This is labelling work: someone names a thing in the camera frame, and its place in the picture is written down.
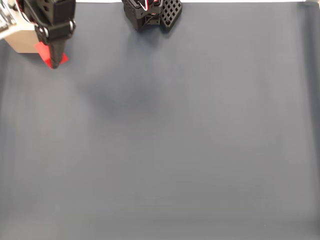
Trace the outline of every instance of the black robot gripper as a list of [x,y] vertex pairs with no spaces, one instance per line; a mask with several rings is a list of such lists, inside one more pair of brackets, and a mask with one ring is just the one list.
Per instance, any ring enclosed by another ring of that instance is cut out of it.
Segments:
[[56,69],[76,28],[76,0],[18,0],[18,4],[34,23],[38,40],[49,47],[51,67]]
[[137,31],[147,25],[160,25],[165,32],[169,32],[182,11],[180,0],[122,0],[122,2],[126,17]]

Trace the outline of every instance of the red object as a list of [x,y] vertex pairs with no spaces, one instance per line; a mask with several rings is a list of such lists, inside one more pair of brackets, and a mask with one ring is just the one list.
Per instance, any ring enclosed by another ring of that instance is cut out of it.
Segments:
[[[42,41],[40,41],[35,45],[35,48],[38,51],[38,53],[39,53],[40,57],[42,58],[42,60],[45,62],[45,64],[47,64],[49,66],[49,68],[52,69],[49,46],[45,45]],[[61,60],[60,64],[63,64],[66,61],[68,61],[68,57],[64,53],[63,56],[62,56],[62,60]]]

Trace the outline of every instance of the table surface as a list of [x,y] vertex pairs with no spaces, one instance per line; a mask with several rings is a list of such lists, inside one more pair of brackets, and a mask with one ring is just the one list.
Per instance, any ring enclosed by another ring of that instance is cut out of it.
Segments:
[[0,42],[0,240],[316,240],[319,7],[77,5],[50,70]]

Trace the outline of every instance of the red and white wire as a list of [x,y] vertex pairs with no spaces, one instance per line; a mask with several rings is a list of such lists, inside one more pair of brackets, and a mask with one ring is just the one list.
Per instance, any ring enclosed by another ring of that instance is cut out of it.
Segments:
[[21,8],[20,8],[20,5],[18,3],[18,0],[14,0],[15,2],[15,5],[16,5],[16,9],[18,10],[19,14],[21,15],[21,17],[29,24],[34,24],[33,22],[30,22],[25,16],[24,16],[24,13],[21,11]]
[[141,4],[141,2],[139,2],[139,4],[141,5],[141,7],[143,8],[143,10],[148,11],[149,10],[149,2],[148,0],[144,0],[144,5],[145,7]]

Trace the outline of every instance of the perforated black plate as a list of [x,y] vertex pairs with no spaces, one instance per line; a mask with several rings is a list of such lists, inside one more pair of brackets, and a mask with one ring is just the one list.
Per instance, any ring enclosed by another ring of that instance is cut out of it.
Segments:
[[161,26],[165,31],[170,31],[182,11],[182,3],[179,0],[165,0],[161,13]]

